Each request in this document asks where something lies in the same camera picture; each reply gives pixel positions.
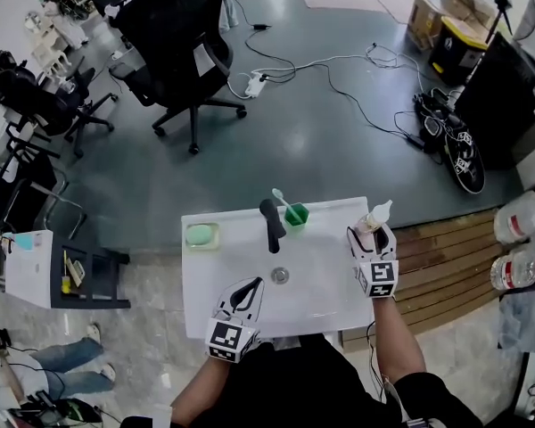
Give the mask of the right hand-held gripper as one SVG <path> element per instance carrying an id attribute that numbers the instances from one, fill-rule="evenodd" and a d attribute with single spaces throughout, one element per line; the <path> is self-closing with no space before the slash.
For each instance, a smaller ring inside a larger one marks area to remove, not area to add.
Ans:
<path id="1" fill-rule="evenodd" d="M 359 230 L 347 227 L 347 239 L 351 254 L 358 264 L 355 266 L 356 279 L 368 298 L 392 297 L 399 281 L 397 259 L 397 239 L 387 223 L 374 232 L 368 228 Z M 374 244 L 377 258 L 374 258 Z"/>

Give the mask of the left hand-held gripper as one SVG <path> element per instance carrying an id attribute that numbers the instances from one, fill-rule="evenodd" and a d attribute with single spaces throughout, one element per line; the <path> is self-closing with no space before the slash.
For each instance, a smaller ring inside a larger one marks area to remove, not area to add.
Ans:
<path id="1" fill-rule="evenodd" d="M 259 347 L 257 321 L 264 289 L 264 280 L 256 276 L 231 284 L 221 293 L 205 334 L 211 358 L 235 364 Z"/>

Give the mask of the pink clear bottle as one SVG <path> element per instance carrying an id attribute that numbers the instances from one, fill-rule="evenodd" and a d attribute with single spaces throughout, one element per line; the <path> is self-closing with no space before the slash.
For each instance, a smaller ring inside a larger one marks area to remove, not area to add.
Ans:
<path id="1" fill-rule="evenodd" d="M 366 239 L 371 236 L 376 237 L 379 233 L 390 234 L 388 220 L 391 215 L 392 200 L 383 204 L 375 205 L 365 216 L 355 225 L 355 235 L 358 238 Z"/>

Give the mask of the person's right forearm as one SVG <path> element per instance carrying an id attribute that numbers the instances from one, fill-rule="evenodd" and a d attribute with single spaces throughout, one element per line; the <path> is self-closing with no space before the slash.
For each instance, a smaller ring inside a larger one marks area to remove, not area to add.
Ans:
<path id="1" fill-rule="evenodd" d="M 396 383 L 407 375 L 425 373 L 423 352 L 395 300 L 373 299 L 373 309 L 377 362 L 382 376 Z"/>

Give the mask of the person's left forearm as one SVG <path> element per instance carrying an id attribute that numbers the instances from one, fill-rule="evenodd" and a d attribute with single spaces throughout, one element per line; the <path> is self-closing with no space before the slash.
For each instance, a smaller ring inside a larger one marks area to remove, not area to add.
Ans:
<path id="1" fill-rule="evenodd" d="M 227 361 L 208 358 L 190 383 L 171 403 L 170 428 L 223 428 L 243 406 L 237 389 L 241 369 Z"/>

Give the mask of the pale soap dish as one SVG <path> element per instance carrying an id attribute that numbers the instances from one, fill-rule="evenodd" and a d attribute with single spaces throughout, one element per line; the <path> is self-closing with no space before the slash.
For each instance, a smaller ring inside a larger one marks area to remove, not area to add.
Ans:
<path id="1" fill-rule="evenodd" d="M 186 241 L 185 241 L 185 245 L 189 248 L 189 249 L 192 249 L 192 250 L 195 250 L 195 251 L 206 251 L 206 250 L 214 250 L 214 249 L 217 249 L 218 248 L 218 245 L 219 245 L 219 225 L 217 223 L 197 223 L 197 224 L 208 224 L 208 225 L 211 225 L 212 228 L 213 228 L 213 231 L 214 231 L 214 237 L 213 237 L 213 241 L 211 243 L 209 243 L 208 245 L 205 245 L 205 246 L 189 246 Z"/>

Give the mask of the white sink basin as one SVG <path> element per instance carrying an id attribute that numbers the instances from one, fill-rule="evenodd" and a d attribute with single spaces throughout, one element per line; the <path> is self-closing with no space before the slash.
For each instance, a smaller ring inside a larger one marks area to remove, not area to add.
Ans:
<path id="1" fill-rule="evenodd" d="M 265 282 L 257 321 L 262 337 L 328 333 L 368 325 L 371 301 L 354 273 L 347 227 L 368 211 L 366 197 L 312 202 L 309 220 L 288 228 L 280 251 L 268 249 L 267 223 L 259 210 L 187 215 L 182 228 L 197 223 L 219 225 L 217 249 L 195 251 L 182 245 L 183 299 L 188 337 L 205 337 L 212 311 L 231 284 L 250 277 Z M 274 268 L 289 271 L 286 284 L 271 279 Z"/>

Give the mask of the wooden slat platform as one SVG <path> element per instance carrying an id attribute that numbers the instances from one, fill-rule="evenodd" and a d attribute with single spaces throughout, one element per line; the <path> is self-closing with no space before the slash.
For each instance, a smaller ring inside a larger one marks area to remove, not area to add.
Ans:
<path id="1" fill-rule="evenodd" d="M 495 209 L 394 230 L 398 310 L 414 334 L 452 322 L 498 297 L 490 268 L 505 253 Z"/>

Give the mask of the green soap bar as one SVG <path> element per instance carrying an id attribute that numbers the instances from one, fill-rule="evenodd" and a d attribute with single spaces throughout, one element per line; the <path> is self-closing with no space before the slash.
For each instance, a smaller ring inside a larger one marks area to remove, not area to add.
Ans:
<path id="1" fill-rule="evenodd" d="M 208 224 L 192 224 L 185 230 L 185 241 L 189 246 L 205 246 L 213 241 L 214 231 Z"/>

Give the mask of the black faucet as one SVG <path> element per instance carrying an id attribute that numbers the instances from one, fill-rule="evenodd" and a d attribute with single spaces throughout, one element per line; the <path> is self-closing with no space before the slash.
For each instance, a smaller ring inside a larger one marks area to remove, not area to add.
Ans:
<path id="1" fill-rule="evenodd" d="M 279 241 L 286 236 L 277 207 L 271 200 L 265 199 L 259 205 L 259 212 L 267 223 L 268 249 L 272 254 L 277 254 L 280 251 Z"/>

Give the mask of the person's black clothing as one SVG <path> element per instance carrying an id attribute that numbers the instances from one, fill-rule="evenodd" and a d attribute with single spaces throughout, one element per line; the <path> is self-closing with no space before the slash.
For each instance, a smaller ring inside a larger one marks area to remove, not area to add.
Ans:
<path id="1" fill-rule="evenodd" d="M 227 375 L 203 408 L 183 416 L 174 407 L 168 426 L 129 416 L 120 428 L 483 428 L 434 374 L 408 374 L 386 385 L 384 402 L 374 399 L 320 334 L 287 350 L 263 343 L 238 364 L 209 362 Z"/>

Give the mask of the black oval tray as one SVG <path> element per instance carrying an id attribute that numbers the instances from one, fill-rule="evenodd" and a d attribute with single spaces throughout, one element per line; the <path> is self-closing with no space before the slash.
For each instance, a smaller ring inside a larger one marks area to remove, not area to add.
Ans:
<path id="1" fill-rule="evenodd" d="M 485 186 L 485 169 L 477 145 L 466 128 L 445 131 L 443 154 L 456 183 L 467 193 L 479 194 Z"/>

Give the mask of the black open shelf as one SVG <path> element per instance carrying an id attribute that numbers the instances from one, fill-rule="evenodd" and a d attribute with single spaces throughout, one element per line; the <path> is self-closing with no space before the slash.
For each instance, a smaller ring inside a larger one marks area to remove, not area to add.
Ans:
<path id="1" fill-rule="evenodd" d="M 78 259 L 86 275 L 79 286 L 71 281 L 71 293 L 62 293 L 63 252 L 68 259 Z M 130 309 L 131 302 L 119 295 L 120 270 L 128 265 L 126 253 L 91 244 L 75 243 L 59 235 L 53 237 L 51 266 L 52 309 Z"/>

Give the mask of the pile of black devices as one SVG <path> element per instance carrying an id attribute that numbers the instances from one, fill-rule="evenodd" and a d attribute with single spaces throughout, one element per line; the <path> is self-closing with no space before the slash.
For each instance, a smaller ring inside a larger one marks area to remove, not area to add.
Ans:
<path id="1" fill-rule="evenodd" d="M 438 87 L 413 96 L 414 111 L 418 117 L 419 137 L 428 154 L 439 151 L 446 137 L 456 139 L 462 126 L 449 103 L 450 96 Z"/>

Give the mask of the clear water jug red cap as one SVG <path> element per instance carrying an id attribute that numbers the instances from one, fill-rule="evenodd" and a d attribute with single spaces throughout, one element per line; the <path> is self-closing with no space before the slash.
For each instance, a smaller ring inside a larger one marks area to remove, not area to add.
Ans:
<path id="1" fill-rule="evenodd" d="M 535 283 L 535 243 L 515 247 L 497 258 L 490 268 L 490 281 L 498 291 L 526 288 Z"/>
<path id="2" fill-rule="evenodd" d="M 529 191 L 500 208 L 494 235 L 503 244 L 519 243 L 535 235 L 535 192 Z"/>

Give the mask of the cream shelf object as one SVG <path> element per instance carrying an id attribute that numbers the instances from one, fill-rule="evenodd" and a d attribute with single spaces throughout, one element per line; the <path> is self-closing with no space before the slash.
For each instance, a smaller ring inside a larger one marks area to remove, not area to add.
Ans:
<path id="1" fill-rule="evenodd" d="M 67 259 L 66 268 L 70 271 L 70 275 L 74 280 L 76 286 L 79 286 L 85 278 L 86 272 L 81 262 L 76 259 Z"/>

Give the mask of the grey marble block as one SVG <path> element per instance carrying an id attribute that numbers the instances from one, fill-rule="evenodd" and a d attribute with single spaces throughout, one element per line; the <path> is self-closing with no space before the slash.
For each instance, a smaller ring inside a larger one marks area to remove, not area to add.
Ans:
<path id="1" fill-rule="evenodd" d="M 498 346 L 535 353 L 535 291 L 505 294 L 498 309 Z"/>

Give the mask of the large black cabinet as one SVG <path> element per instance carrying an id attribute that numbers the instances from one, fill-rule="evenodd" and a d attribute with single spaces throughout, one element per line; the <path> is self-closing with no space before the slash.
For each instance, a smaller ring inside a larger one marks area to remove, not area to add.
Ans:
<path id="1" fill-rule="evenodd" d="M 535 149 L 535 58 L 497 33 L 455 104 L 487 170 L 511 169 Z"/>

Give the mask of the white power strip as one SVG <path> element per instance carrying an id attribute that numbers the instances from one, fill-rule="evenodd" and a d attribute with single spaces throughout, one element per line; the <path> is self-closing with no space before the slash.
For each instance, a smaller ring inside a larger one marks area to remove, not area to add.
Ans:
<path id="1" fill-rule="evenodd" d="M 244 91 L 247 98 L 257 98 L 267 83 L 267 76 L 261 72 L 254 72 Z"/>

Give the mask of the black bin yellow lid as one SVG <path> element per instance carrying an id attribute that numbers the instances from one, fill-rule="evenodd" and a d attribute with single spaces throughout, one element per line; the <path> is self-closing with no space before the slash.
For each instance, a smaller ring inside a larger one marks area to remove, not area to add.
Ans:
<path id="1" fill-rule="evenodd" d="M 429 64 L 448 86 L 461 86 L 472 74 L 488 44 L 467 23 L 442 16 L 440 33 L 429 57 Z"/>

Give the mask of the white side cabinet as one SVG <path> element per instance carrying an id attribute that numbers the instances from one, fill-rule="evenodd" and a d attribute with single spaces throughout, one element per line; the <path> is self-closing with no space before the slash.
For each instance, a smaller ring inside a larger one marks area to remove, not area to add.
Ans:
<path id="1" fill-rule="evenodd" d="M 51 308 L 53 244 L 54 234 L 49 230 L 0 232 L 0 291 Z"/>

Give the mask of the flat cardboard box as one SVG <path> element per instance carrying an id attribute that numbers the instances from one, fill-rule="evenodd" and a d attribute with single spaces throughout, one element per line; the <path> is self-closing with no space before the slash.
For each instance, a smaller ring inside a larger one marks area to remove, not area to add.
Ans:
<path id="1" fill-rule="evenodd" d="M 440 0 L 450 15 L 461 21 L 478 21 L 487 26 L 495 17 L 494 8 L 484 0 Z"/>

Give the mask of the small black office chair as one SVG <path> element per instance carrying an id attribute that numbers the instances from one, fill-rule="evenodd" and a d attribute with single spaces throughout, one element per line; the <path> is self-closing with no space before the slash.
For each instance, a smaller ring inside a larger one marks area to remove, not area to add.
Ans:
<path id="1" fill-rule="evenodd" d="M 68 92 L 60 87 L 53 93 L 39 86 L 25 68 L 3 70 L 0 72 L 0 103 L 35 120 L 47 135 L 63 135 L 66 141 L 74 143 L 73 153 L 80 159 L 86 125 L 95 123 L 106 126 L 110 132 L 114 130 L 112 123 L 96 117 L 95 112 L 109 100 L 116 102 L 118 97 L 108 93 L 96 102 L 90 101 L 89 86 L 94 76 L 94 68 L 74 69 L 68 76 L 73 89 Z"/>

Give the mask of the white desk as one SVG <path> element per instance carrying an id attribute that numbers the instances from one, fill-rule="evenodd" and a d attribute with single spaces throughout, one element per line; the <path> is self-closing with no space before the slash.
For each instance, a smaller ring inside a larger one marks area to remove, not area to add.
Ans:
<path id="1" fill-rule="evenodd" d="M 0 0 L 0 50 L 10 52 L 17 62 L 25 61 L 35 74 L 45 66 L 44 56 L 36 51 L 78 50 L 88 41 L 82 26 L 54 1 Z"/>

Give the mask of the black metal frame chair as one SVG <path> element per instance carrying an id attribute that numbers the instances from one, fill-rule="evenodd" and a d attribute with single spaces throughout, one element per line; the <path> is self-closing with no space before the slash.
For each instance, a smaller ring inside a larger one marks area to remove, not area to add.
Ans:
<path id="1" fill-rule="evenodd" d="M 0 231 L 51 231 L 54 210 L 72 208 L 77 223 L 69 231 L 69 238 L 74 238 L 87 214 L 79 204 L 63 196 L 69 184 L 65 172 L 55 167 L 44 151 L 32 153 L 23 146 L 15 148 L 0 166 Z"/>

